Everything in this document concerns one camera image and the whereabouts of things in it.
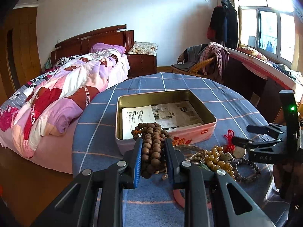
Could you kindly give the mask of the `red tassel round pendant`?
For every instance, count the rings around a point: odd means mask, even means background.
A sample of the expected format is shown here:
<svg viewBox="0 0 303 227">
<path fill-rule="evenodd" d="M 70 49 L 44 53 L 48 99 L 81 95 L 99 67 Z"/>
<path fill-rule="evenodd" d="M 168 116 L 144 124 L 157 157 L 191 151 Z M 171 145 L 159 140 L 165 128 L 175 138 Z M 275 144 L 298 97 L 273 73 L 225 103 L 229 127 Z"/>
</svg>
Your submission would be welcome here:
<svg viewBox="0 0 303 227">
<path fill-rule="evenodd" d="M 223 147 L 225 153 L 229 152 L 235 159 L 244 158 L 246 155 L 246 150 L 244 148 L 238 147 L 233 144 L 232 138 L 234 137 L 234 131 L 228 130 L 227 134 L 224 134 L 227 140 L 227 144 Z"/>
</svg>

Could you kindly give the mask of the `pink jade bangle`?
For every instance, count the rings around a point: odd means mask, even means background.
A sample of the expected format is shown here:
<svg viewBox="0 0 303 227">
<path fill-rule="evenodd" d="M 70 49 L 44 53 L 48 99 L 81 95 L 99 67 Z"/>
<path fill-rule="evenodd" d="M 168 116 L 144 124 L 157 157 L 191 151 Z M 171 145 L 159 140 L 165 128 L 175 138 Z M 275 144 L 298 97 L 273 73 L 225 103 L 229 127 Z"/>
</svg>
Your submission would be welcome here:
<svg viewBox="0 0 303 227">
<path fill-rule="evenodd" d="M 173 190 L 173 195 L 175 202 L 178 203 L 178 205 L 181 206 L 182 208 L 185 208 L 185 189 Z M 206 195 L 206 199 L 207 199 L 208 209 L 210 210 L 212 208 L 212 204 L 209 194 Z"/>
</svg>

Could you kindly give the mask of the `silver metal bangle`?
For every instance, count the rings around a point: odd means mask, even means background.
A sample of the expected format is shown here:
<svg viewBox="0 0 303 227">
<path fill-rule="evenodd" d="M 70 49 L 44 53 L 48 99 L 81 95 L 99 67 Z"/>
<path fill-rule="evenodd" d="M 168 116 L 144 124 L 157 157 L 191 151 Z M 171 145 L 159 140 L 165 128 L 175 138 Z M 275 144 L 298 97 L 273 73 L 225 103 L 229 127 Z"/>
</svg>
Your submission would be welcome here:
<svg viewBox="0 0 303 227">
<path fill-rule="evenodd" d="M 194 165 L 204 163 L 207 156 L 206 150 L 194 145 L 175 145 L 174 149 L 177 151 L 188 151 L 189 154 L 184 154 L 185 160 Z"/>
</svg>

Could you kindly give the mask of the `pink rectangular tin box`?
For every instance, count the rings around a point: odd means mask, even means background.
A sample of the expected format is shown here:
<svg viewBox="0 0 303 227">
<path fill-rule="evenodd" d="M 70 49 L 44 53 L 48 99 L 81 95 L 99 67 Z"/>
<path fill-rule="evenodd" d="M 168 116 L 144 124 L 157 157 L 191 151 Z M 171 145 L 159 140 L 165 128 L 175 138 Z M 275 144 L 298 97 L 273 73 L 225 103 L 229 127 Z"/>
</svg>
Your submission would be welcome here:
<svg viewBox="0 0 303 227">
<path fill-rule="evenodd" d="M 189 89 L 120 96 L 115 138 L 121 154 L 135 145 L 131 131 L 148 122 L 170 133 L 174 145 L 193 145 L 212 136 L 217 119 Z"/>
</svg>

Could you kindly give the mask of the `printed paper leaflet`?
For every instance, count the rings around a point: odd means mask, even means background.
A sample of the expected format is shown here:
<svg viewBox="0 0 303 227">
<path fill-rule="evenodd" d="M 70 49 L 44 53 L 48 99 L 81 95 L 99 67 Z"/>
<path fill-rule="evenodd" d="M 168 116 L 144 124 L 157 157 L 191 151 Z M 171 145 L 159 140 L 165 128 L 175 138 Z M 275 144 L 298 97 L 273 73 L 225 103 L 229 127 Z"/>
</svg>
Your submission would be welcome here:
<svg viewBox="0 0 303 227">
<path fill-rule="evenodd" d="M 172 131 L 204 124 L 189 101 L 149 105 L 122 109 L 122 138 L 132 138 L 131 131 L 140 123 L 158 123 L 162 129 Z"/>
</svg>

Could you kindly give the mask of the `bed with wooden headboard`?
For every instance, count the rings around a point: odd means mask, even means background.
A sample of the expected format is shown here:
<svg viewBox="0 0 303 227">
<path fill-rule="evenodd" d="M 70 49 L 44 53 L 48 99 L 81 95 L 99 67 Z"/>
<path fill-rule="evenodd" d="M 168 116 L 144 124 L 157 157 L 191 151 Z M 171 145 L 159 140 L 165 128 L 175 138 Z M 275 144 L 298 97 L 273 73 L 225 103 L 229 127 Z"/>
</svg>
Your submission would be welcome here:
<svg viewBox="0 0 303 227">
<path fill-rule="evenodd" d="M 134 32 L 125 25 L 58 43 L 53 68 L 32 79 L 1 106 L 1 148 L 47 169 L 72 173 L 77 121 L 101 92 L 128 77 Z"/>
</svg>

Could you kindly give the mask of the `purple striped cloth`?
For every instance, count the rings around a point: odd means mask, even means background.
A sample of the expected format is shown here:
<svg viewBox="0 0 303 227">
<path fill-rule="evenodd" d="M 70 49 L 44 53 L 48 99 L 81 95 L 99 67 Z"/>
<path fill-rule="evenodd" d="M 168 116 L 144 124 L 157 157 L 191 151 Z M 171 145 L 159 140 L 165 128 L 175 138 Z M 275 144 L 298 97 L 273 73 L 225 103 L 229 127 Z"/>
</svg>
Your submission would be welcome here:
<svg viewBox="0 0 303 227">
<path fill-rule="evenodd" d="M 215 64 L 212 68 L 217 73 L 217 78 L 223 80 L 224 71 L 229 62 L 229 52 L 221 44 L 211 42 L 202 50 L 199 61 L 205 61 L 213 57 L 215 58 Z"/>
</svg>

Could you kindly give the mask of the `pink patchwork quilt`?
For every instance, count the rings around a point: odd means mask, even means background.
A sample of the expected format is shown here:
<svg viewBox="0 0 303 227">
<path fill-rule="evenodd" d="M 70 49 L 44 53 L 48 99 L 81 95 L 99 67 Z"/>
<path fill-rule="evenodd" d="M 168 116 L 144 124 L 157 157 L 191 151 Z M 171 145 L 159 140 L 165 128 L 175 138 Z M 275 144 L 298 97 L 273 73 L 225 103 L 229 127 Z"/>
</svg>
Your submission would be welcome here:
<svg viewBox="0 0 303 227">
<path fill-rule="evenodd" d="M 127 79 L 124 59 L 115 49 L 61 58 L 1 105 L 1 130 L 11 129 L 14 147 L 31 158 L 42 137 L 65 134 L 97 94 Z"/>
</svg>

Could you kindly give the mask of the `grey garment on chair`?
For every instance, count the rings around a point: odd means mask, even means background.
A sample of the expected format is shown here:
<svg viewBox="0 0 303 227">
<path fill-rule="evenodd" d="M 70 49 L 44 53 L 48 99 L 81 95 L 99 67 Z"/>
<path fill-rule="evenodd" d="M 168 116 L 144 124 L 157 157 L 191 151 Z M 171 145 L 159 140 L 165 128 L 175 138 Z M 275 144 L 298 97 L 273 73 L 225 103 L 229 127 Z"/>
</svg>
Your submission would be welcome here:
<svg viewBox="0 0 303 227">
<path fill-rule="evenodd" d="M 173 69 L 188 72 L 195 64 L 199 62 L 203 50 L 208 44 L 200 44 L 188 47 L 177 59 L 177 63 L 172 65 Z"/>
</svg>

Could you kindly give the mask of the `dark hanging coats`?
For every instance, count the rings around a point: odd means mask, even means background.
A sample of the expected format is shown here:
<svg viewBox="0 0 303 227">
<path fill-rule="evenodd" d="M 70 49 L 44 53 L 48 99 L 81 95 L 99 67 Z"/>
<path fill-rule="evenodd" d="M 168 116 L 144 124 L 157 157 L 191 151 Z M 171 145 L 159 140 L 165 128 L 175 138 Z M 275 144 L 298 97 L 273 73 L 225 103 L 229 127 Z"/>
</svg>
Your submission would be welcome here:
<svg viewBox="0 0 303 227">
<path fill-rule="evenodd" d="M 221 0 L 213 10 L 206 38 L 225 47 L 238 47 L 238 14 L 230 0 Z"/>
</svg>

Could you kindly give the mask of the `dark wooden nightstand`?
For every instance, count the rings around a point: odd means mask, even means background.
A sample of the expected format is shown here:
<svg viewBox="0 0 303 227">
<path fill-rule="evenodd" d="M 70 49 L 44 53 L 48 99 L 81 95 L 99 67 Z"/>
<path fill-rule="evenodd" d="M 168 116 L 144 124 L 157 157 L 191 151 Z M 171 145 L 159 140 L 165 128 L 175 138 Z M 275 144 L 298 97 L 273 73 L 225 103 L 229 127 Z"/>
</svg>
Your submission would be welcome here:
<svg viewBox="0 0 303 227">
<path fill-rule="evenodd" d="M 127 56 L 130 70 L 128 78 L 157 73 L 157 57 L 146 54 L 130 54 Z"/>
</svg>

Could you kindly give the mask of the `floral cushion on nightstand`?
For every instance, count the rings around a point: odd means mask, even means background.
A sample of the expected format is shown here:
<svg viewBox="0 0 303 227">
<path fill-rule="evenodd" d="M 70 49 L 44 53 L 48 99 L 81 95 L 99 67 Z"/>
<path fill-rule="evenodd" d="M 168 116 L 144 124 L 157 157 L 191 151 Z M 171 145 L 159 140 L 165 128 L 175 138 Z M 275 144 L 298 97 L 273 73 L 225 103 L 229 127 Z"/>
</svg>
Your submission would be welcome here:
<svg viewBox="0 0 303 227">
<path fill-rule="evenodd" d="M 128 55 L 151 55 L 157 56 L 158 45 L 148 42 L 135 41 L 132 48 L 129 50 Z"/>
</svg>

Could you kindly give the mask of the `purple pillow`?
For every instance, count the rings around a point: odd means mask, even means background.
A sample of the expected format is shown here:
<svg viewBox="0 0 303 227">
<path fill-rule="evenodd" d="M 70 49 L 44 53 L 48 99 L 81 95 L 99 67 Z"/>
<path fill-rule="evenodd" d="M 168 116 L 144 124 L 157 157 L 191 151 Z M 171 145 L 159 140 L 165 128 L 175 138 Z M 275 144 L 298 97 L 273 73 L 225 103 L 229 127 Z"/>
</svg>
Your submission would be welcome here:
<svg viewBox="0 0 303 227">
<path fill-rule="evenodd" d="M 96 53 L 102 50 L 108 50 L 108 49 L 115 49 L 118 52 L 120 52 L 121 54 L 125 54 L 126 52 L 126 48 L 120 45 L 110 45 L 110 44 L 105 44 L 105 43 L 96 43 L 94 44 L 89 52 L 90 53 Z"/>
</svg>

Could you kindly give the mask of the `brown wooden wardrobe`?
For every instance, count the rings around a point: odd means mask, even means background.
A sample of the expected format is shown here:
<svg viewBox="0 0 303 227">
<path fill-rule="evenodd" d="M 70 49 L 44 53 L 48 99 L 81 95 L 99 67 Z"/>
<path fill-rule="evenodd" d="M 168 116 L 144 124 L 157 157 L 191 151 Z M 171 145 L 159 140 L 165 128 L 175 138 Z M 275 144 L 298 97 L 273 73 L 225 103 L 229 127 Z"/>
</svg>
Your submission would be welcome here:
<svg viewBox="0 0 303 227">
<path fill-rule="evenodd" d="M 1 103 L 41 74 L 37 7 L 14 9 L 1 23 Z"/>
</svg>

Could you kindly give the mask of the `window with white frame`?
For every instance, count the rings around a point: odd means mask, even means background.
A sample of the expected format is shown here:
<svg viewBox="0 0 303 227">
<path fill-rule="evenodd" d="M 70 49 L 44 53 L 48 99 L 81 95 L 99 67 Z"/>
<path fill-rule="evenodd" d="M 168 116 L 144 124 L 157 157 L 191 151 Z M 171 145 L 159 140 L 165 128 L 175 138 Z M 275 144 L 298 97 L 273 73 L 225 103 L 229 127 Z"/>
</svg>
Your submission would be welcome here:
<svg viewBox="0 0 303 227">
<path fill-rule="evenodd" d="M 291 0 L 238 0 L 239 45 L 291 67 L 295 48 Z"/>
</svg>

